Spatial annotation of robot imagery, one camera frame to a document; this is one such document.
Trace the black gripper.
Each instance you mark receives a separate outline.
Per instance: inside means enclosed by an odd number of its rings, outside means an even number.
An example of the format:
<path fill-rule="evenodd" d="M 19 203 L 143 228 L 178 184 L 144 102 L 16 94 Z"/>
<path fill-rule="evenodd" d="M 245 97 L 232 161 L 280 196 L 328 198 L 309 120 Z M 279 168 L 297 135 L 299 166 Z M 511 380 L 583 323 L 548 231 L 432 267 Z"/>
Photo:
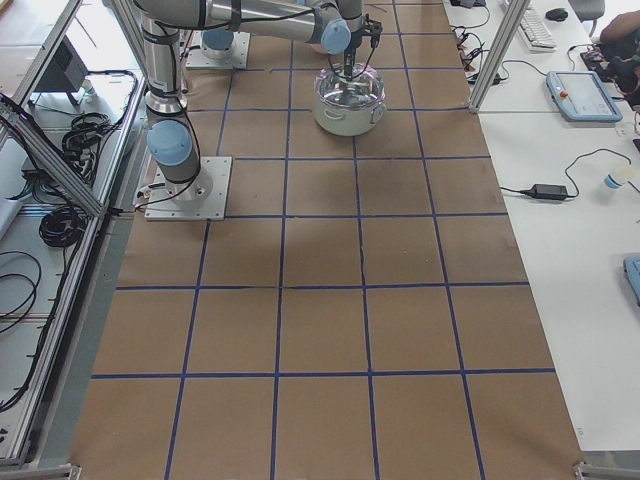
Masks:
<path fill-rule="evenodd" d="M 382 33 L 382 23 L 371 19 L 370 16 L 366 14 L 363 23 L 363 35 L 370 39 L 370 48 L 372 50 L 378 48 Z M 343 52 L 343 76 L 344 78 L 351 78 L 351 50 L 349 48 Z"/>

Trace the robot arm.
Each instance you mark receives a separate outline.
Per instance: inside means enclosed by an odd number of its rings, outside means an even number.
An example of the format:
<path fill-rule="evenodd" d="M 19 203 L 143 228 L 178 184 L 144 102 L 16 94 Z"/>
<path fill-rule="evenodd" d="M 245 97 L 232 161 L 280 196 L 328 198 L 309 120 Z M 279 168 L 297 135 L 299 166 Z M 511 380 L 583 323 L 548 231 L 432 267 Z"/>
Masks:
<path fill-rule="evenodd" d="M 136 54 L 148 84 L 147 146 L 165 178 L 169 199 L 189 201 L 206 194 L 195 129 L 182 93 L 180 33 L 237 32 L 320 45 L 342 55 L 354 76 L 363 39 L 378 46 L 383 26 L 360 1 L 113 1 L 110 4 Z"/>
<path fill-rule="evenodd" d="M 201 50 L 212 59 L 224 59 L 231 55 L 235 34 L 226 29 L 203 30 L 201 33 Z"/>

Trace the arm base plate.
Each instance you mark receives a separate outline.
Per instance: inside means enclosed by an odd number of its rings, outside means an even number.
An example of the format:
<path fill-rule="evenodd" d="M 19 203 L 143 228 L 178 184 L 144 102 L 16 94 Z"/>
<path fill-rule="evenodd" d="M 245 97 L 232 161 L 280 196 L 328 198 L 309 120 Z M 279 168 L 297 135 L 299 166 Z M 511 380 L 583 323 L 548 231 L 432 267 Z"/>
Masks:
<path fill-rule="evenodd" d="M 163 183 L 150 192 L 144 208 L 148 221 L 220 221 L 225 218 L 232 170 L 231 157 L 202 157 L 198 177 L 188 187 L 167 183 L 160 168 L 154 182 Z"/>
<path fill-rule="evenodd" d="M 244 70 L 250 34 L 219 30 L 196 31 L 188 47 L 186 68 L 192 70 Z"/>

